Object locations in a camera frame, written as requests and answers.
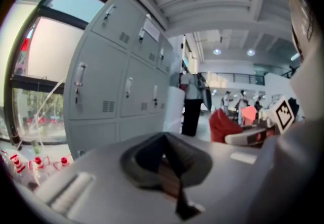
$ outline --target red bean bag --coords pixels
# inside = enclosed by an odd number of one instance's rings
[[[242,133],[243,129],[232,122],[222,109],[216,110],[209,118],[211,141],[225,143],[225,137],[230,134]]]

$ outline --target gray metal locker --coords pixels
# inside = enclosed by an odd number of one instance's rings
[[[163,128],[164,115],[149,115],[127,119],[119,124],[120,140],[125,141],[139,135],[159,132]]]
[[[130,58],[124,82],[121,117],[143,115],[149,112],[153,100],[154,70],[135,58]]]
[[[157,70],[154,75],[153,98],[156,101],[151,102],[150,112],[161,113],[165,111],[169,90],[169,77]]]
[[[174,59],[174,52],[169,41],[161,36],[160,49],[157,58],[157,68],[162,72],[169,74],[172,60]]]
[[[141,28],[139,29],[138,35],[135,37],[132,52],[155,66],[158,55],[158,47],[159,43]]]
[[[112,144],[116,139],[116,123],[71,121],[73,146],[69,146],[73,158],[93,148]]]
[[[83,85],[78,87],[78,94],[75,93],[76,85],[72,84],[70,90],[70,119],[116,117],[118,91],[127,55],[113,45],[93,33],[87,37],[74,68],[76,76],[79,64],[86,65]]]
[[[92,31],[127,48],[143,14],[128,0],[112,0]]]

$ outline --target bag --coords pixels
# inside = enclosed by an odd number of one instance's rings
[[[195,78],[195,84],[198,89],[198,91],[201,94],[202,102],[208,109],[208,111],[211,111],[212,109],[212,94],[211,90],[205,80],[205,78],[201,74],[194,75]]]

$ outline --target window frame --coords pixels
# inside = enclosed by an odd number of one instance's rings
[[[30,90],[30,91],[50,92],[57,85],[57,82],[54,81],[31,78],[26,76],[19,76],[14,74],[17,59],[19,58],[20,55],[21,47],[30,29],[35,23],[37,23],[37,19],[40,18],[41,16],[54,19],[58,22],[66,23],[68,25],[77,27],[82,30],[85,30],[86,26],[88,25],[88,22],[82,19],[79,19],[72,15],[47,7],[47,5],[51,1],[52,0],[41,0],[36,6],[36,8],[33,10],[33,12],[28,16],[28,18],[26,19],[23,26],[21,27],[12,45],[12,49],[10,51],[10,55],[8,58],[7,69],[5,73],[5,79],[4,79],[5,81],[4,116],[5,116],[5,122],[9,134],[10,142],[12,144],[14,143],[14,141],[11,135],[12,134],[11,128],[13,127],[13,130],[15,131],[16,126],[18,126],[14,116],[15,105],[13,104],[14,102],[13,89],[20,88],[20,89]],[[64,84],[61,84],[54,93],[63,94],[63,90],[64,90]]]

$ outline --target black pants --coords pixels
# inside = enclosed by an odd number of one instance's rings
[[[198,119],[200,114],[201,99],[184,101],[184,119],[182,125],[182,134],[195,136],[197,131]]]

